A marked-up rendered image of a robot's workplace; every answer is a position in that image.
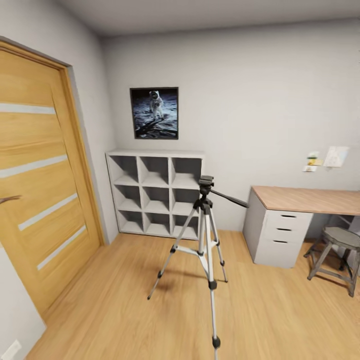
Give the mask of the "camera tripod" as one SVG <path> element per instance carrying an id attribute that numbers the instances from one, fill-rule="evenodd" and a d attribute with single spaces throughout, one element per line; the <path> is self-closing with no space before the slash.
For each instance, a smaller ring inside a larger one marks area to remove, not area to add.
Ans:
<path id="1" fill-rule="evenodd" d="M 214 193 L 216 195 L 219 195 L 223 198 L 228 199 L 229 201 L 238 204 L 244 208 L 249 207 L 249 203 L 239 200 L 237 198 L 234 198 L 232 196 L 224 195 L 223 193 L 220 193 L 218 191 L 212 190 L 212 187 L 215 186 L 215 183 L 213 182 L 214 177 L 210 175 L 202 175 L 199 179 L 199 192 L 201 194 L 200 199 L 198 199 L 188 216 L 187 221 L 184 224 L 184 227 L 178 236 L 178 239 L 176 240 L 176 243 L 173 245 L 173 247 L 170 250 L 170 256 L 168 260 L 166 261 L 162 271 L 160 271 L 157 275 L 157 280 L 159 281 L 162 277 L 164 270 L 169 263 L 173 253 L 176 251 L 181 251 L 184 253 L 192 254 L 195 256 L 198 256 L 200 259 L 200 262 L 203 266 L 204 272 L 207 276 L 208 280 L 208 287 L 210 288 L 210 301 L 211 301 L 211 316 L 212 316 L 212 345 L 214 347 L 214 360 L 218 360 L 218 348 L 220 348 L 221 345 L 221 339 L 217 336 L 217 330 L 216 330 L 216 315 L 215 315 L 215 300 L 214 300 L 214 290 L 217 289 L 218 283 L 214 279 L 213 274 L 213 260 L 212 260 L 212 248 L 217 246 L 218 255 L 220 259 L 220 264 L 224 268 L 225 261 L 222 258 L 221 248 L 220 248 L 220 240 L 218 239 L 218 233 L 217 228 L 214 220 L 213 215 L 213 203 L 210 199 L 207 198 L 207 195 L 209 192 Z M 184 232 L 186 231 L 193 215 L 196 209 L 200 207 L 200 230 L 199 230 L 199 246 L 198 250 L 183 247 L 178 245 L 179 241 L 181 240 Z M 214 241 L 211 241 L 211 232 L 212 229 Z M 204 236 L 206 236 L 206 247 L 204 247 Z"/>

